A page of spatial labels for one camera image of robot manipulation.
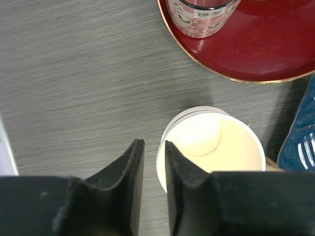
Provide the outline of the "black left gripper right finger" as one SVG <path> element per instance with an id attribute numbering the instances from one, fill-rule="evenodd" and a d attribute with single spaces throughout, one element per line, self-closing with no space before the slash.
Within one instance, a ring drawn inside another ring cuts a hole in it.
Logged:
<path id="1" fill-rule="evenodd" d="M 188 160 L 171 141 L 165 143 L 169 228 L 173 236 L 244 236 L 240 212 L 229 218 L 228 189 L 241 172 L 208 173 Z"/>

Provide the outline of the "green paper cups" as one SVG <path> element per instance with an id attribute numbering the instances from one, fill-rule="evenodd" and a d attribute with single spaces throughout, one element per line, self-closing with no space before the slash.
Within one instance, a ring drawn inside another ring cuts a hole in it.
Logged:
<path id="1" fill-rule="evenodd" d="M 262 144 L 247 124 L 219 108 L 198 106 L 176 115 L 161 137 L 156 169 L 164 190 L 166 141 L 208 173 L 266 170 Z"/>

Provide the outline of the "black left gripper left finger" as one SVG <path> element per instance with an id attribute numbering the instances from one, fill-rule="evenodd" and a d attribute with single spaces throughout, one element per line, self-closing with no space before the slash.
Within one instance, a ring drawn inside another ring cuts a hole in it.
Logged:
<path id="1" fill-rule="evenodd" d="M 59 236 L 136 236 L 144 173 L 144 140 L 85 180 L 69 179 L 66 201 L 52 222 Z"/>

